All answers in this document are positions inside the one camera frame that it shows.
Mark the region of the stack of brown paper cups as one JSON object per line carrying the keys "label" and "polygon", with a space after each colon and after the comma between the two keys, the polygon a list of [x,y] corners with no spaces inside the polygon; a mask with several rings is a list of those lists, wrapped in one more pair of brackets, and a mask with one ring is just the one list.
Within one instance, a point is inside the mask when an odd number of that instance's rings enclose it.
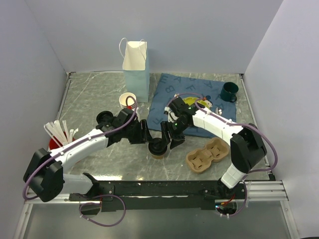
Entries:
{"label": "stack of brown paper cups", "polygon": [[122,109],[128,108],[133,110],[136,106],[136,96],[133,93],[123,93],[119,97],[119,104]]}

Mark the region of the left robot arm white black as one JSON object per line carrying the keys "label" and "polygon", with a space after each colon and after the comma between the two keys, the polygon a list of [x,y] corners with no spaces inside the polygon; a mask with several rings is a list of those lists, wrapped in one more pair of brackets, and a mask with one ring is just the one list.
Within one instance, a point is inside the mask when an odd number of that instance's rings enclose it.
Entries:
{"label": "left robot arm white black", "polygon": [[130,144],[153,141],[146,120],[139,120],[133,110],[123,109],[117,116],[104,111],[96,120],[97,126],[85,136],[51,151],[41,148],[34,153],[23,179],[36,198],[49,202],[61,193],[77,193],[94,200],[99,194],[98,181],[87,173],[69,175],[66,171],[123,138]]}

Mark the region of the single brown paper cup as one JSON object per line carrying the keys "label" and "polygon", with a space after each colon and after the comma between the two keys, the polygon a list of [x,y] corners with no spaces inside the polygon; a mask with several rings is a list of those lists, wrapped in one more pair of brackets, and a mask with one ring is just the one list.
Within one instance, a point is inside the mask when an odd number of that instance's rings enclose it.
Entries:
{"label": "single brown paper cup", "polygon": [[155,154],[151,154],[152,158],[154,159],[163,159],[164,158],[164,154],[161,155],[155,155]]}

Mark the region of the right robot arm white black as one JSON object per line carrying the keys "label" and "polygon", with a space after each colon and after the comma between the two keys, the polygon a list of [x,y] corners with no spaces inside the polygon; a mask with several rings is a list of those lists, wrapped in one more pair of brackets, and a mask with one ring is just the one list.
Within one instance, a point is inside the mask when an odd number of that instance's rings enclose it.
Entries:
{"label": "right robot arm white black", "polygon": [[165,106],[164,113],[173,113],[176,117],[173,122],[166,122],[172,141],[183,141],[183,132],[194,126],[230,146],[231,164],[219,179],[218,194],[222,198],[230,198],[235,193],[235,186],[267,155],[262,136],[254,125],[234,123],[221,117],[199,103],[199,99],[189,105],[181,97],[175,97]]}

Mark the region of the black cup lid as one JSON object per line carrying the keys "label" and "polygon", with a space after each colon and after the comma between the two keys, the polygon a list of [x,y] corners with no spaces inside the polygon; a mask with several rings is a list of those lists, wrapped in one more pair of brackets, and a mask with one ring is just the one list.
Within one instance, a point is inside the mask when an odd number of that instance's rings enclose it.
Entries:
{"label": "black cup lid", "polygon": [[167,151],[168,143],[161,138],[154,138],[152,142],[149,143],[148,149],[152,155],[162,156]]}

